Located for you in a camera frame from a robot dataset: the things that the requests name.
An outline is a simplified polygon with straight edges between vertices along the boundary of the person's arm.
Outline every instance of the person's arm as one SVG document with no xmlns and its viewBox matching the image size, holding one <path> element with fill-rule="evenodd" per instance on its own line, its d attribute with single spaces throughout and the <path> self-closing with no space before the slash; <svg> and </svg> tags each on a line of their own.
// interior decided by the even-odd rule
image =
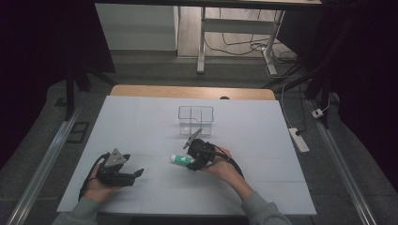
<svg viewBox="0 0 398 225">
<path fill-rule="evenodd" d="M 115 190 L 120 187 L 104 186 L 97 178 L 96 166 L 91 173 L 90 181 L 83 197 L 70 213 L 61 213 L 53 222 L 53 225 L 69 224 L 69 225 L 96 225 L 97 212 L 100 204 L 105 201 Z"/>
<path fill-rule="evenodd" d="M 222 151 L 231 158 L 228 150 Z M 242 200 L 242 209 L 248 216 L 252 225 L 287 225 L 291 224 L 289 219 L 279 212 L 274 202 L 266 202 L 245 179 L 237 172 L 233 165 L 222 157 L 215 157 L 213 163 L 206 166 L 202 171 L 212 173 L 225 181 Z"/>
</svg>

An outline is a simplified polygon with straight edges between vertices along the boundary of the gray sleeve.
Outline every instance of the gray sleeve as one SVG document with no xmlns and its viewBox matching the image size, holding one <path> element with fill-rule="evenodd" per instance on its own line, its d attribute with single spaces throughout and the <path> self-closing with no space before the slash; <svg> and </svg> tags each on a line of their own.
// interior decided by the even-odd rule
<svg viewBox="0 0 398 225">
<path fill-rule="evenodd" d="M 255 191 L 242 203 L 251 225 L 291 225 L 289 219 L 279 212 L 274 202 L 266 202 Z"/>
<path fill-rule="evenodd" d="M 96 217 L 100 205 L 91 199 L 82 197 L 70 213 L 61 213 L 53 225 L 97 225 Z"/>
</svg>

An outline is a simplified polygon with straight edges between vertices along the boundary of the wooden table edge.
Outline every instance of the wooden table edge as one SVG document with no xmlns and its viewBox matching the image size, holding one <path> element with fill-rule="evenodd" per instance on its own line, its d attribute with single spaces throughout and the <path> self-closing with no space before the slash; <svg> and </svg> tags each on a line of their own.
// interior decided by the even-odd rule
<svg viewBox="0 0 398 225">
<path fill-rule="evenodd" d="M 112 89 L 111 96 L 210 99 L 228 97 L 236 100 L 275 100 L 274 93 L 269 89 L 125 84 L 115 85 Z"/>
</svg>

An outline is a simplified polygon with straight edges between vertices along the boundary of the white tabletop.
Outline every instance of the white tabletop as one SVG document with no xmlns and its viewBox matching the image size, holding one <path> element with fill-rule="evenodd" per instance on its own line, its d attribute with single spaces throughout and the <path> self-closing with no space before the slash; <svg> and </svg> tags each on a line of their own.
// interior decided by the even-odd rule
<svg viewBox="0 0 398 225">
<path fill-rule="evenodd" d="M 132 187 L 117 191 L 100 211 L 146 215 L 243 215 L 238 195 L 205 172 L 171 162 L 185 155 L 179 106 L 211 106 L 206 142 L 229 149 L 248 183 L 287 215 L 316 214 L 276 100 L 107 97 L 57 211 L 70 211 L 94 161 L 117 148 L 131 154 L 122 173 L 144 168 Z"/>
</svg>

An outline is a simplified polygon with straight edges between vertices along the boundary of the hand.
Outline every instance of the hand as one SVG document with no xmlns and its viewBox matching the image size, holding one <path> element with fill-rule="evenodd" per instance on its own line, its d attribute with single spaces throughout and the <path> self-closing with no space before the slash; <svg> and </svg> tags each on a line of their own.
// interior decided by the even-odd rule
<svg viewBox="0 0 398 225">
<path fill-rule="evenodd" d="M 225 153 L 230 158 L 232 157 L 231 152 L 225 148 L 220 147 L 219 149 L 216 147 L 216 151 L 221 154 Z M 214 157 L 213 162 L 210 165 L 205 166 L 202 171 L 212 173 L 227 183 L 237 175 L 240 176 L 231 163 L 218 156 Z"/>
<path fill-rule="evenodd" d="M 84 197 L 89 198 L 97 203 L 104 202 L 114 191 L 120 189 L 121 187 L 112 187 L 103 185 L 97 178 L 97 170 L 100 165 L 98 164 L 90 175 L 90 181 L 87 184 Z"/>
<path fill-rule="evenodd" d="M 230 151 L 227 149 L 221 148 L 220 150 L 216 148 L 216 151 L 220 153 L 224 152 L 228 157 L 232 157 Z M 222 157 L 216 156 L 213 162 L 205 166 L 202 171 L 212 173 L 225 181 L 237 192 L 237 195 L 242 201 L 246 200 L 254 192 L 252 187 L 250 187 L 245 179 L 237 172 L 235 167 Z"/>
</svg>

